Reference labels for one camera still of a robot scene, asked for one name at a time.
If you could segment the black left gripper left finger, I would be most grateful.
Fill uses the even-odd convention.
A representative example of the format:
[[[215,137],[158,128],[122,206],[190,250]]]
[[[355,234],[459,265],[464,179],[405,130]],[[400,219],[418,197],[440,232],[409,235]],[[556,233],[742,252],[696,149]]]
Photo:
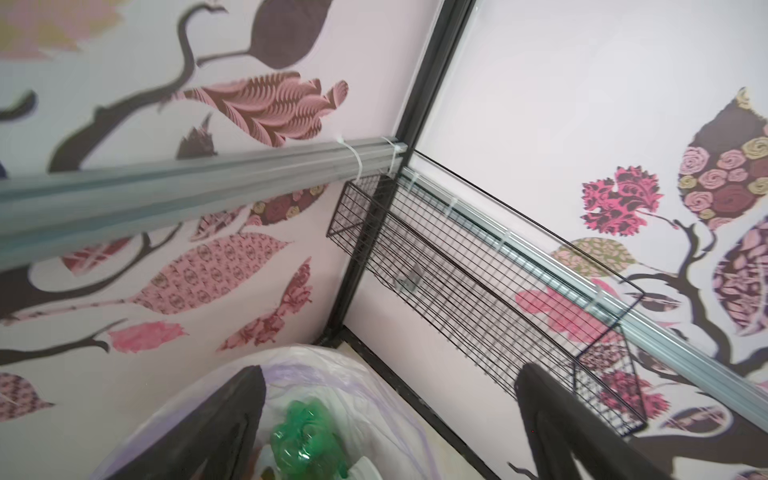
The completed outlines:
[[[110,479],[240,479],[265,404],[262,369],[248,366]]]

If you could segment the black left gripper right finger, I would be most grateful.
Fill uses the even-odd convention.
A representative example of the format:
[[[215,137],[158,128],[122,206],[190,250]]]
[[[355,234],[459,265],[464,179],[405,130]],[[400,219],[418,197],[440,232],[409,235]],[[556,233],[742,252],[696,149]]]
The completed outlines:
[[[608,425],[536,364],[514,384],[528,444],[540,479],[667,479]]]

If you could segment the white bin with pink liner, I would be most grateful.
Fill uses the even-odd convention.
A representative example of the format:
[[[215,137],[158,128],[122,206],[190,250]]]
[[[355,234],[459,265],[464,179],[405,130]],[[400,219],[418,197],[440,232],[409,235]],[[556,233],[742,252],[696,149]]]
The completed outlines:
[[[247,367],[261,369],[265,405],[256,433],[263,445],[295,401],[318,400],[329,411],[351,463],[369,459],[384,479],[438,479],[429,437],[415,412],[367,365],[336,350],[287,346],[227,363],[172,397],[92,473],[107,479],[178,426]]]

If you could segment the green Sprite bottle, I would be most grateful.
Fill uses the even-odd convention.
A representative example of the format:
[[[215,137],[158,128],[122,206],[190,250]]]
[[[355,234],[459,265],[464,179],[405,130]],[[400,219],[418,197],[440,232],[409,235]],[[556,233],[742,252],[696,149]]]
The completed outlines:
[[[316,398],[292,401],[270,436],[283,479],[347,479],[349,463],[330,410]]]

